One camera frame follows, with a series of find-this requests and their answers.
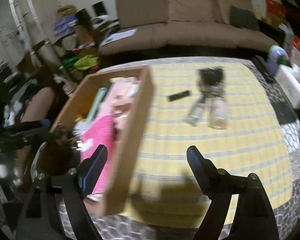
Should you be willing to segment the mint bottle brush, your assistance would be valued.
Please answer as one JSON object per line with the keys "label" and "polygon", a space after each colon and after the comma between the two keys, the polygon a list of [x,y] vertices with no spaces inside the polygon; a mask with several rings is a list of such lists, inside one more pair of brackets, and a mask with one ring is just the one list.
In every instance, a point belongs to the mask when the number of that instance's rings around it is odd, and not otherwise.
{"label": "mint bottle brush", "polygon": [[104,100],[104,97],[106,96],[107,92],[108,92],[107,87],[102,87],[97,91],[95,98],[93,100],[93,104],[89,110],[89,113],[87,114],[86,119],[84,121],[76,122],[76,124],[74,126],[74,130],[73,130],[74,136],[80,137],[81,134],[84,133],[88,129],[89,125],[94,120],[94,118],[97,114],[99,105]]}

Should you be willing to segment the pink towel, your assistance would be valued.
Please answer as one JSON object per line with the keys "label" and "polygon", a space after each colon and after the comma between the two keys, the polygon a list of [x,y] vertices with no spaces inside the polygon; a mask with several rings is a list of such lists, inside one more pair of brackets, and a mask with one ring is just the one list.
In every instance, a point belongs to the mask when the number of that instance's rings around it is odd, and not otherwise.
{"label": "pink towel", "polygon": [[78,183],[84,198],[98,202],[106,188],[114,145],[112,115],[104,115],[90,124],[82,134],[83,148]]}

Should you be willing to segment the cardboard box tray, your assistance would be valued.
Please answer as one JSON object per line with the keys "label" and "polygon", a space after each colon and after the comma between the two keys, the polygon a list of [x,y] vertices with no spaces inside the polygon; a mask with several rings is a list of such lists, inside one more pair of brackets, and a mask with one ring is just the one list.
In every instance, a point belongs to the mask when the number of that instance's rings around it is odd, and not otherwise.
{"label": "cardboard box tray", "polygon": [[121,70],[99,71],[87,75],[66,102],[52,126],[62,125],[75,131],[76,118],[87,118],[102,88],[107,94],[92,122],[79,129],[79,138],[88,146],[81,160],[92,156],[99,145],[108,151],[107,162],[93,193],[101,193],[100,200],[87,196],[90,212],[97,216],[113,215],[123,211],[134,171],[140,141],[147,123],[154,86],[148,66]]}

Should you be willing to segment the grey patterned rug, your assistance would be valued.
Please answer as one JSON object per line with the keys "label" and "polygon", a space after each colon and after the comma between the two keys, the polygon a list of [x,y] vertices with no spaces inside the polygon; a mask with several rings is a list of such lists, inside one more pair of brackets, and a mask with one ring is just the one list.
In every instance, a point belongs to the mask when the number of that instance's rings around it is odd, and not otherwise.
{"label": "grey patterned rug", "polygon": [[[150,64],[209,63],[210,67],[220,63],[242,63],[255,75],[264,88],[279,121],[283,140],[288,150],[292,172],[292,197],[285,204],[274,209],[279,237],[285,239],[300,219],[300,122],[286,106],[284,98],[275,84],[268,84],[257,68],[249,60],[226,57],[177,57],[172,59],[146,60],[138,66]],[[94,225],[104,239],[191,239],[197,228],[173,228],[153,225],[115,214],[109,216],[91,215]]]}

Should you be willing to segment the green clothing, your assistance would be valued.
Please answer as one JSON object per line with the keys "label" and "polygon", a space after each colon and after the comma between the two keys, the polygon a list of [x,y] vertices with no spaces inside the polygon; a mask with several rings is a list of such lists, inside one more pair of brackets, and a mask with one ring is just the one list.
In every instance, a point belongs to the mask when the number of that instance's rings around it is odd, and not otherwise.
{"label": "green clothing", "polygon": [[86,55],[82,58],[74,56],[69,59],[64,59],[62,63],[63,66],[68,71],[71,72],[75,69],[80,71],[85,71],[91,67],[95,67],[97,66],[97,61],[98,61],[98,57],[94,55]]}

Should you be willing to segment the pink handheld fan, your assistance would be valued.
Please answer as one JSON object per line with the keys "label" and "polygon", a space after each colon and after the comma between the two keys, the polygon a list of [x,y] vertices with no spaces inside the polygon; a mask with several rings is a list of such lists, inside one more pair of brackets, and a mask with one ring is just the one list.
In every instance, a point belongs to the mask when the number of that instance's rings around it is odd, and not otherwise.
{"label": "pink handheld fan", "polygon": [[127,122],[129,114],[132,110],[134,103],[134,95],[117,94],[111,100],[111,114],[113,116],[114,127],[117,131],[121,132]]}

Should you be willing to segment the clear plastic bottle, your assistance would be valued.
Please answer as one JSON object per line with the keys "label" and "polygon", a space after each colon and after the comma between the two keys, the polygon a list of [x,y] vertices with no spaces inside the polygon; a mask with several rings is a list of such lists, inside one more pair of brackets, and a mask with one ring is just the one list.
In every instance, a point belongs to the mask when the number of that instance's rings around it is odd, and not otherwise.
{"label": "clear plastic bottle", "polygon": [[228,103],[220,94],[213,94],[210,102],[209,125],[213,129],[227,129]]}

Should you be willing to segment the yellow plaid table cloth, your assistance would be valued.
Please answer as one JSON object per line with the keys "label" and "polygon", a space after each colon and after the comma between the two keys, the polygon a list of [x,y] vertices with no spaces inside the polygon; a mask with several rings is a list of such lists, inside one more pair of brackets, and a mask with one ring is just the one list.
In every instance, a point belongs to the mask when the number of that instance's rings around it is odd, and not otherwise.
{"label": "yellow plaid table cloth", "polygon": [[[279,121],[264,88],[244,64],[219,64],[225,74],[227,129],[210,127],[208,108],[198,126],[185,122],[200,96],[198,70],[209,66],[150,64],[155,92],[119,214],[153,225],[197,228],[210,200],[202,194],[186,159],[192,145],[232,175],[257,174],[273,208],[292,197],[292,172]],[[168,102],[168,95],[185,90],[191,96]]]}

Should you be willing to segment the small glass bottle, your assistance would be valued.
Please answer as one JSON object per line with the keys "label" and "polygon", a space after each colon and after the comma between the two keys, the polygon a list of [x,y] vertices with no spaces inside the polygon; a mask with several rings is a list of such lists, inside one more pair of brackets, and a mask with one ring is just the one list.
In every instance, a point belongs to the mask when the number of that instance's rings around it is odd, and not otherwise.
{"label": "small glass bottle", "polygon": [[191,126],[198,126],[205,111],[205,102],[206,98],[201,96],[196,102],[193,103],[185,119],[187,124]]}

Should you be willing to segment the black flat stick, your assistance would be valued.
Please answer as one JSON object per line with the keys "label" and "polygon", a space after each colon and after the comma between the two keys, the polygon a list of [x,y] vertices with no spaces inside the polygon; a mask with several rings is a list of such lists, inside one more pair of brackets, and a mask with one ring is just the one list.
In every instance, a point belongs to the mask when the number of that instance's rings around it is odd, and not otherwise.
{"label": "black flat stick", "polygon": [[175,94],[171,94],[167,96],[167,100],[168,102],[173,102],[173,101],[177,101],[180,100],[182,98],[186,98],[191,96],[191,91],[190,90],[185,90],[179,93],[175,93]]}

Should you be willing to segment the white paper on sofa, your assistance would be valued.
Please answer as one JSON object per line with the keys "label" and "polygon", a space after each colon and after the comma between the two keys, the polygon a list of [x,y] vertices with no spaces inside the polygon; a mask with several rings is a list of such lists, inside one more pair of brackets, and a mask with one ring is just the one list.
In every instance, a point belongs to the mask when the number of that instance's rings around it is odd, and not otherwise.
{"label": "white paper on sofa", "polygon": [[106,44],[109,44],[111,42],[115,42],[115,41],[118,41],[118,40],[121,40],[121,39],[124,39],[124,38],[131,37],[136,32],[137,32],[137,29],[130,29],[130,30],[127,30],[127,31],[111,34],[101,42],[100,46],[105,46]]}

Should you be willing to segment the purple round container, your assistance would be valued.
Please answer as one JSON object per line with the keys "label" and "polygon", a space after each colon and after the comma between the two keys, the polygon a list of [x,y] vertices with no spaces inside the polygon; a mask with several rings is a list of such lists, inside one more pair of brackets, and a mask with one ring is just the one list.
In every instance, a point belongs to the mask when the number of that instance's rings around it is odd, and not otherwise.
{"label": "purple round container", "polygon": [[275,75],[279,66],[286,65],[288,61],[289,56],[286,51],[277,45],[272,45],[268,53],[266,68],[271,75]]}

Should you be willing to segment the brown sofa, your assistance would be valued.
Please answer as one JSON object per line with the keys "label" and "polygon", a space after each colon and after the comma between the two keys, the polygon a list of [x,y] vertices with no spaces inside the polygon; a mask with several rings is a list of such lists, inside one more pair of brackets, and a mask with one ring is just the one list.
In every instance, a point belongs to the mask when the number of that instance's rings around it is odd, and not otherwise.
{"label": "brown sofa", "polygon": [[119,32],[128,38],[99,46],[103,56],[165,46],[252,49],[267,53],[277,42],[266,34],[230,24],[231,6],[253,11],[252,0],[115,0]]}

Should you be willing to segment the dark cushion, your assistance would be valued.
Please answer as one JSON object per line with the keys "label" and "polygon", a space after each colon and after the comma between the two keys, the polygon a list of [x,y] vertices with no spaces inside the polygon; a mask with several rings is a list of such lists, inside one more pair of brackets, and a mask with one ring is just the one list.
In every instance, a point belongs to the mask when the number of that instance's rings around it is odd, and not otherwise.
{"label": "dark cushion", "polygon": [[259,30],[258,21],[253,12],[239,9],[233,5],[230,8],[229,21],[236,28],[245,28],[253,31]]}

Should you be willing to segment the red box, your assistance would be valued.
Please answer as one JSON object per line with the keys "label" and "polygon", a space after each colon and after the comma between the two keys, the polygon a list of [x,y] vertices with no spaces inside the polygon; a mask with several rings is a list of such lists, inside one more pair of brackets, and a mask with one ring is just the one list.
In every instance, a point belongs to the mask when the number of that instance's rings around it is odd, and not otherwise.
{"label": "red box", "polygon": [[281,18],[284,18],[287,9],[282,3],[279,3],[274,0],[266,0],[266,11],[267,13],[271,13]]}

